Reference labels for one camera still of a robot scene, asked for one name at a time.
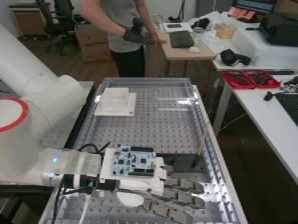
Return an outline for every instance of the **red ring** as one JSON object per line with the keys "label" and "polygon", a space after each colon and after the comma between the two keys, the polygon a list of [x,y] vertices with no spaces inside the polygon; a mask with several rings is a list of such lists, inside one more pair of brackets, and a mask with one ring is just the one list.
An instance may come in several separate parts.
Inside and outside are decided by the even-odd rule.
{"label": "red ring", "polygon": [[21,99],[15,97],[0,97],[0,100],[10,100],[17,102],[21,105],[21,109],[22,109],[19,117],[9,125],[0,127],[0,133],[2,133],[10,130],[11,128],[14,128],[25,120],[29,114],[29,106]]}

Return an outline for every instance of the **circuit board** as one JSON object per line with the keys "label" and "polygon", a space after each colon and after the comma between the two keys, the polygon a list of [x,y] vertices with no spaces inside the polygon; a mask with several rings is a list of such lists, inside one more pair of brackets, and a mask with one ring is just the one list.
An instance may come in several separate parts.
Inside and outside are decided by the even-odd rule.
{"label": "circuit board", "polygon": [[112,175],[154,176],[154,159],[152,148],[120,146],[114,152]]}

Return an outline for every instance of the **black chair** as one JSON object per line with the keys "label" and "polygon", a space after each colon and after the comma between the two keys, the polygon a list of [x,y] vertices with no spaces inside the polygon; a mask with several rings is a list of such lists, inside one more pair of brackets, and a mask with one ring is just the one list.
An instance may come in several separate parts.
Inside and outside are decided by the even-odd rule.
{"label": "black chair", "polygon": [[49,52],[51,48],[58,47],[59,55],[62,56],[63,46],[66,44],[73,44],[78,47],[74,33],[75,22],[71,18],[73,6],[70,1],[57,0],[54,3],[55,11],[50,12],[47,3],[45,3],[43,0],[35,0],[35,4],[46,21],[45,33],[51,37],[53,42],[57,37],[59,38],[58,41],[46,47],[46,52]]}

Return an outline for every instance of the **hand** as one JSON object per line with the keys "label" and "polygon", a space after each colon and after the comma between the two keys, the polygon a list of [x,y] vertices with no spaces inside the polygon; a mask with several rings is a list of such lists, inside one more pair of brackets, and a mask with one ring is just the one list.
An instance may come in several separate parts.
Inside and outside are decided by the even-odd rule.
{"label": "hand", "polygon": [[143,44],[143,45],[151,45],[152,41],[142,36],[142,35],[135,35],[131,30],[126,29],[126,32],[123,34],[123,40],[130,41],[132,43]]}
{"label": "hand", "polygon": [[158,38],[156,33],[151,34],[151,40],[155,44],[166,44],[166,42],[167,42],[166,40]]}

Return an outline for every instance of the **red container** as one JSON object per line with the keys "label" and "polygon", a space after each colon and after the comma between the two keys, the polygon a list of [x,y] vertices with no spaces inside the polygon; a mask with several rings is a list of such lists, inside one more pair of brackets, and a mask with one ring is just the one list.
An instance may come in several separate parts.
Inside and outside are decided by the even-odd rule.
{"label": "red container", "polygon": [[253,89],[255,82],[243,71],[227,70],[220,72],[223,79],[234,89]]}
{"label": "red container", "polygon": [[247,70],[245,75],[255,83],[256,88],[275,89],[279,88],[280,83],[272,78],[272,76],[261,70]]}

